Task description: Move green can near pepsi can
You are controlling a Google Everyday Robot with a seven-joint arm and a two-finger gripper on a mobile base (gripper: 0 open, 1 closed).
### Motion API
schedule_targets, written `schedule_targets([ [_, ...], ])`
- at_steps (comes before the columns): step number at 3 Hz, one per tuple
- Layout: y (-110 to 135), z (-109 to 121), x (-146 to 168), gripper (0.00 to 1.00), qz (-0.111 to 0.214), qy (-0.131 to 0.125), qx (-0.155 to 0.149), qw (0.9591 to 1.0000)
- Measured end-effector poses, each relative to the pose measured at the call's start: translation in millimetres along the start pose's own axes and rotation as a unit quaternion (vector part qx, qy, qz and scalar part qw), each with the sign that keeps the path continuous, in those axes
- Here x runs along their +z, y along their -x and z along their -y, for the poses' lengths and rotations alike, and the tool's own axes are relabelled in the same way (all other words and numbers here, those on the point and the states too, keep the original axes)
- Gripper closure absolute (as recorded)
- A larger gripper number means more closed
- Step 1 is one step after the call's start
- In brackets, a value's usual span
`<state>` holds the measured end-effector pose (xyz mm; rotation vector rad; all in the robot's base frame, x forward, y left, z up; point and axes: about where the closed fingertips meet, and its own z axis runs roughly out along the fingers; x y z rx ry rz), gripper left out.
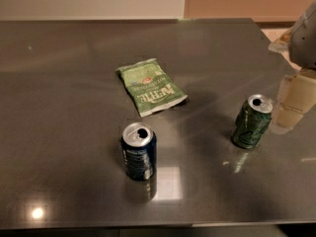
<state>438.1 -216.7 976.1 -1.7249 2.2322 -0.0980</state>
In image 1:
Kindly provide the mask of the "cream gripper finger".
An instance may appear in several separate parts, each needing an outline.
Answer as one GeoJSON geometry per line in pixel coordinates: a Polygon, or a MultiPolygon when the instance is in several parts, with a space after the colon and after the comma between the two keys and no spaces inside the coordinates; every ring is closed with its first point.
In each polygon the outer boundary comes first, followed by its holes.
{"type": "Polygon", "coordinates": [[[277,39],[269,45],[269,50],[272,52],[282,53],[288,51],[292,29],[286,30],[277,39]]]}
{"type": "Polygon", "coordinates": [[[270,129],[286,134],[316,105],[316,71],[300,69],[294,75],[285,75],[280,82],[270,129]]]}

